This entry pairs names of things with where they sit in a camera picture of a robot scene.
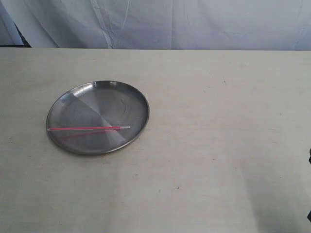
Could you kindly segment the white backdrop curtain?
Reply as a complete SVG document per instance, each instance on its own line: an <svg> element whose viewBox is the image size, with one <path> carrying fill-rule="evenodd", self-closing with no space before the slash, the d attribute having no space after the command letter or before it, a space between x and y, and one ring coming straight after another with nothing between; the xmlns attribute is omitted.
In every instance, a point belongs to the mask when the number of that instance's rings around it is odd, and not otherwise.
<svg viewBox="0 0 311 233"><path fill-rule="evenodd" d="M32 47L310 50L308 0L3 0Z"/></svg>

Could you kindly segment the pink plastic straw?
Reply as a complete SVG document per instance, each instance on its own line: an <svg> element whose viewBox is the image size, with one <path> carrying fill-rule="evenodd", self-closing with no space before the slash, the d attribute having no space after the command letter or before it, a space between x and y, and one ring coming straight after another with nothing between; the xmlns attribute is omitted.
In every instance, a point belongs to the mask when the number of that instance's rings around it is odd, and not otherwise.
<svg viewBox="0 0 311 233"><path fill-rule="evenodd" d="M122 129L130 129L130 128L131 126L73 127L73 128L47 128L47 131L122 130Z"/></svg>

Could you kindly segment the round stainless steel plate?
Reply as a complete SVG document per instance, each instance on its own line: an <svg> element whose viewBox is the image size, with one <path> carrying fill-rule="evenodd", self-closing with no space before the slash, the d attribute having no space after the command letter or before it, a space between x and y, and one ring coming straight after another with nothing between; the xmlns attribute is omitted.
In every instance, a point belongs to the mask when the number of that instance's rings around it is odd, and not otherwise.
<svg viewBox="0 0 311 233"><path fill-rule="evenodd" d="M65 151L101 155L135 141L149 116L149 103L135 87L118 81L95 81L60 96L47 114L46 129L131 126L122 130L47 131L50 140Z"/></svg>

